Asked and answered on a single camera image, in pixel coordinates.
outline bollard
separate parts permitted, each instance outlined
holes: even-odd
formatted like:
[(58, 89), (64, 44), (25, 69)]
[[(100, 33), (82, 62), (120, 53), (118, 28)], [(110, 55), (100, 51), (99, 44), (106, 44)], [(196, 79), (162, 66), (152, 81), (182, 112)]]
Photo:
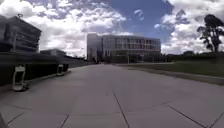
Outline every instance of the bollard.
[(25, 66), (19, 65), (15, 67), (13, 74), (13, 90), (14, 91), (25, 91), (28, 89), (26, 83), (24, 82), (25, 77)]
[(64, 65), (63, 64), (59, 64), (58, 68), (57, 68), (57, 76), (63, 76), (64, 75)]

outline blue sky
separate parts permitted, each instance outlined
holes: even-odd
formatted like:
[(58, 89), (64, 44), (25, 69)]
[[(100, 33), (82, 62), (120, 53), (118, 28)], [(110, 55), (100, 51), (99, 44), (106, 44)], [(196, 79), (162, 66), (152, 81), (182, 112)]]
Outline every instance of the blue sky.
[(197, 28), (206, 14), (224, 20), (224, 0), (0, 0), (0, 14), (42, 30), (40, 50), (58, 48), (85, 56), (86, 35), (160, 38), (162, 53), (206, 51)]
[[(160, 38), (162, 42), (168, 39), (170, 31), (154, 28), (154, 25), (160, 23), (165, 14), (172, 12), (173, 7), (168, 2), (162, 0), (128, 0), (127, 3), (126, 0), (108, 0), (108, 3), (130, 19), (122, 24), (124, 29), (136, 34)], [(143, 11), (144, 20), (140, 20), (134, 14), (134, 11), (138, 9)]]

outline cloud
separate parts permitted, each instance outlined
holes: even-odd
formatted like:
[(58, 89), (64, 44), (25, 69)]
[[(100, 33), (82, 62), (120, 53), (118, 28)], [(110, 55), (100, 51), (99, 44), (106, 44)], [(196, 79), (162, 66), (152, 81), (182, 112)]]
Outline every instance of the cloud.
[(214, 14), (224, 20), (224, 1), (166, 0), (165, 2), (173, 5), (172, 13), (165, 14), (161, 24), (154, 27), (166, 26), (174, 31), (170, 34), (170, 39), (163, 44), (162, 51), (164, 53), (182, 53), (186, 50), (207, 51), (202, 41), (198, 39), (200, 34), (197, 33), (196, 29), (204, 25), (203, 19), (206, 14)]
[(143, 16), (144, 12), (141, 9), (135, 10), (134, 11), (134, 15), (138, 16), (140, 20), (144, 20), (145, 19), (145, 17)]
[(117, 10), (102, 2), (92, 5), (91, 0), (57, 0), (43, 5), (20, 0), (5, 0), (0, 5), (1, 15), (12, 17), (21, 13), (25, 21), (42, 30), (41, 50), (59, 48), (69, 55), (82, 56), (88, 32), (112, 33), (120, 22), (126, 21)]

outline tree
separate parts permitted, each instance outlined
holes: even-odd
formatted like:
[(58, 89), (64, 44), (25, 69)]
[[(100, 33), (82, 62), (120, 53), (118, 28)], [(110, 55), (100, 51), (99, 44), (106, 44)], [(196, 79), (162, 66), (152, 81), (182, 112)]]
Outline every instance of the tree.
[(183, 55), (185, 55), (185, 56), (192, 56), (192, 55), (194, 55), (194, 52), (193, 51), (185, 51), (183, 53)]
[(212, 52), (217, 53), (219, 45), (222, 41), (219, 39), (220, 36), (224, 36), (224, 22), (221, 21), (214, 15), (208, 14), (204, 18), (205, 26), (200, 26), (197, 32), (201, 32), (202, 36), (200, 40), (204, 40), (206, 48)]

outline concrete pavement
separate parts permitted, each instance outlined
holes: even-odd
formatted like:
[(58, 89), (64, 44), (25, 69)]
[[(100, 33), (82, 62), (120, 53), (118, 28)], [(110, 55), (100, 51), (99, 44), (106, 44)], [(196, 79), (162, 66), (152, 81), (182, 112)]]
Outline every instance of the concrete pavement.
[(224, 88), (111, 65), (0, 95), (10, 128), (223, 128)]

